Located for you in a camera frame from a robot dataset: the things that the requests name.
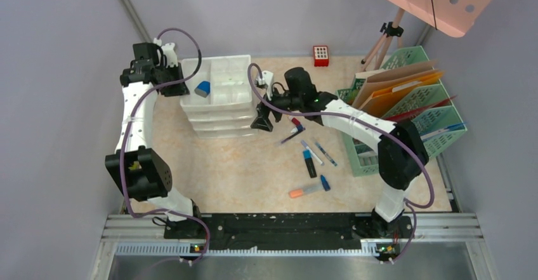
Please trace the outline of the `red plastic folder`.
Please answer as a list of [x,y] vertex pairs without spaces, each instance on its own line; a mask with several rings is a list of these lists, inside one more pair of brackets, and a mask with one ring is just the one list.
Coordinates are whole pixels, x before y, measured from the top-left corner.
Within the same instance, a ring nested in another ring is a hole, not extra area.
[[415,117],[417,117],[418,115],[420,115],[421,113],[423,113],[424,111],[426,111],[428,109],[447,105],[449,102],[451,102],[456,97],[457,97],[457,95],[454,95],[454,96],[445,98],[443,100],[440,100],[438,102],[431,103],[431,104],[426,105],[424,107],[419,107],[419,108],[409,110],[407,112],[403,112],[401,114],[397,114],[397,115],[394,115],[394,116],[385,117],[384,119],[388,120],[388,121],[393,121],[393,122],[399,123],[399,122],[401,122],[403,120],[406,120],[406,119],[415,118]]

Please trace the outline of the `orange folder binder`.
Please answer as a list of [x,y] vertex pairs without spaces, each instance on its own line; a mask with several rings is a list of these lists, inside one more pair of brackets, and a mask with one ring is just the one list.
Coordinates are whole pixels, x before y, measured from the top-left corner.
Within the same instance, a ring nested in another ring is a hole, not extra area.
[[429,70],[401,78],[390,85],[383,85],[367,95],[365,102],[362,102],[358,109],[375,117],[381,117],[412,90],[437,83],[443,75],[444,71]]

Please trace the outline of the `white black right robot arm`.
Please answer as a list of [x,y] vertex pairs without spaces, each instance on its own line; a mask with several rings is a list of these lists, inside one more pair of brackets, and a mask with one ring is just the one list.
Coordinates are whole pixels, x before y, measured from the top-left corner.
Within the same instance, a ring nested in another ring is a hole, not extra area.
[[275,122],[284,114],[299,116],[343,132],[372,149],[384,182],[372,211],[372,229],[381,237],[390,236],[397,230],[412,182],[426,174],[429,155],[416,125],[408,119],[396,123],[372,116],[333,93],[319,91],[302,67],[289,69],[284,77],[287,89],[274,91],[268,71],[262,71],[256,63],[247,67],[247,80],[259,98],[251,128],[271,132],[270,116],[274,116]]

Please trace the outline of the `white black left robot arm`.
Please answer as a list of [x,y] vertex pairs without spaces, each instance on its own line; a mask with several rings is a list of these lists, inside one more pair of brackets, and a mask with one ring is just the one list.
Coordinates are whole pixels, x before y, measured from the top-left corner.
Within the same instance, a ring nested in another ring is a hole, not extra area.
[[132,202],[150,203],[166,214],[187,237],[197,237],[203,220],[192,199],[173,187],[171,169],[152,146],[153,117],[158,95],[187,95],[173,43],[160,39],[133,45],[134,58],[120,75],[124,110],[121,133],[105,168],[120,190],[126,209]]

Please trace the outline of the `white plastic drawer organizer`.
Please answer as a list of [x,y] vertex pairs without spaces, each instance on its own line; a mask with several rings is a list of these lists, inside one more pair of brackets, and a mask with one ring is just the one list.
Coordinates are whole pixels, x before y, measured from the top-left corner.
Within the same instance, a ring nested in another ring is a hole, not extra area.
[[[248,137],[258,132],[250,128],[256,117],[256,101],[247,80],[250,55],[204,57],[199,71],[185,82],[189,95],[180,105],[199,138]],[[211,83],[207,98],[195,94],[201,81]]]

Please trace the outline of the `green plastic file rack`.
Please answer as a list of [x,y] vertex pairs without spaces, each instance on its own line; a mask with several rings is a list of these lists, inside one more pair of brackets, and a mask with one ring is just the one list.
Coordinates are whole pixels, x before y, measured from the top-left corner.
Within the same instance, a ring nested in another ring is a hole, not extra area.
[[[415,124],[430,159],[436,158],[458,140],[468,128],[441,81],[420,86],[400,99],[384,119],[406,115]],[[378,173],[378,158],[365,144],[342,133],[354,177]]]

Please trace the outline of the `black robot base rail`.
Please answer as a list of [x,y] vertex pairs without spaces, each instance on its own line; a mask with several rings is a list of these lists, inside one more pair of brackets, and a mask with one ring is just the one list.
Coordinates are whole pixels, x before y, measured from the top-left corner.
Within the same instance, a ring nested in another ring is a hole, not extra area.
[[414,228],[411,217],[400,215],[384,223],[370,213],[213,213],[201,216],[211,240],[261,241],[285,237],[400,239]]

